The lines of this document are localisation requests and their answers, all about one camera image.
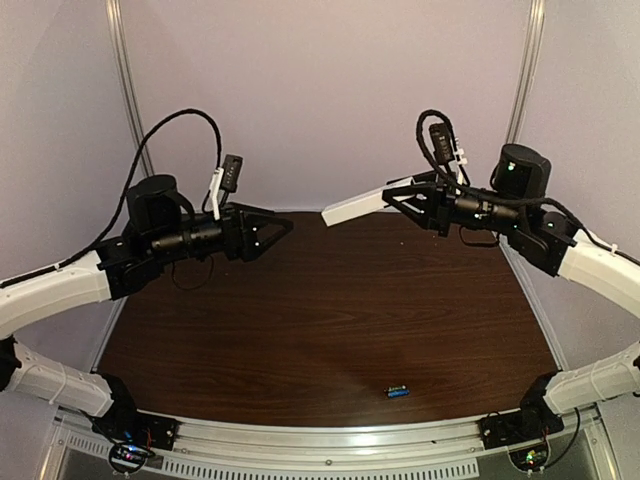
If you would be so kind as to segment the white remote control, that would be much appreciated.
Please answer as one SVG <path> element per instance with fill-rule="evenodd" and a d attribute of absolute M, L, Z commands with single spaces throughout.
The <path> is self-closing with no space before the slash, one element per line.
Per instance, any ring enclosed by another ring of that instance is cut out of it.
<path fill-rule="evenodd" d="M 322 220 L 327 227 L 332 227 L 375 213 L 387 206 L 387 203 L 382 198 L 385 190 L 410 186 L 412 183 L 412 177 L 405 177 L 368 192 L 329 205 L 321 211 Z"/>

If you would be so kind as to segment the blue AAA battery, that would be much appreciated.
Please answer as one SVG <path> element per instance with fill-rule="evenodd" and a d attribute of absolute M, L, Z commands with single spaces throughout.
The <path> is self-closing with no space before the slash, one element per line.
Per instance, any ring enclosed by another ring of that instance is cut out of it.
<path fill-rule="evenodd" d="M 406 388 L 404 389 L 388 389 L 385 391 L 385 394 L 388 398 L 393 399 L 393 398 L 400 398 L 400 397 L 405 397 L 408 396 L 410 394 L 410 391 Z"/>

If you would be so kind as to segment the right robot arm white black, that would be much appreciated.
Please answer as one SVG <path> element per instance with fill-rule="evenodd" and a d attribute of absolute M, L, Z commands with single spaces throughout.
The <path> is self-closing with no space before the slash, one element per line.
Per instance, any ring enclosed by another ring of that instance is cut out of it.
<path fill-rule="evenodd" d="M 385 203 L 425 230 L 445 236 L 453 224 L 506 238 L 531 265 L 582 285 L 624 310 L 639 313 L 639 265 L 596 238 L 572 214 L 547 211 L 551 163 L 519 144 L 501 149 L 489 191 L 447 182 L 433 170 L 407 186 L 388 186 Z M 639 345 L 587 366 L 545 374 L 521 400 L 523 411 L 560 416 L 584 405 L 639 392 Z"/>

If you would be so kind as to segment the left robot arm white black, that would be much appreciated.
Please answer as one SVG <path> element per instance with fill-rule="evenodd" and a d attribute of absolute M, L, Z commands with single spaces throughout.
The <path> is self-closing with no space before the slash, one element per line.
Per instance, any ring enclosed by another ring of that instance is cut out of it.
<path fill-rule="evenodd" d="M 182 260 L 222 253 L 228 260 L 254 261 L 293 228 L 272 211 L 236 203 L 198 213 L 167 174 L 140 181 L 125 200 L 129 220 L 121 235 L 99 241 L 76 260 L 2 281 L 2 390 L 93 418 L 135 415 L 122 380 L 37 354 L 16 339 L 16 332 L 76 307 L 129 297 Z"/>

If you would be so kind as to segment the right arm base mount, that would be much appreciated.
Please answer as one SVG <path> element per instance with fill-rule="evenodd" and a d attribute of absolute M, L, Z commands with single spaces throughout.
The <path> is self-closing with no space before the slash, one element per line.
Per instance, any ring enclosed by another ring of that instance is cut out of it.
<path fill-rule="evenodd" d="M 535 410 L 491 412 L 478 422 L 485 450 L 504 447 L 511 465 L 521 473 L 542 473 L 551 464 L 551 434 L 564 430 L 560 417 Z"/>

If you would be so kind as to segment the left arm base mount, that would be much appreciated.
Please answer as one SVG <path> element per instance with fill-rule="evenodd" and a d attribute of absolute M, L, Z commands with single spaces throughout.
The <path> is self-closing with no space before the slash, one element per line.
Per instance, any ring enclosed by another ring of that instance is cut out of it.
<path fill-rule="evenodd" d="M 128 478 L 162 460 L 163 452 L 170 452 L 177 437 L 179 421 L 172 417 L 126 412 L 93 417 L 86 414 L 92 431 L 109 444 L 107 461 L 116 475 Z"/>

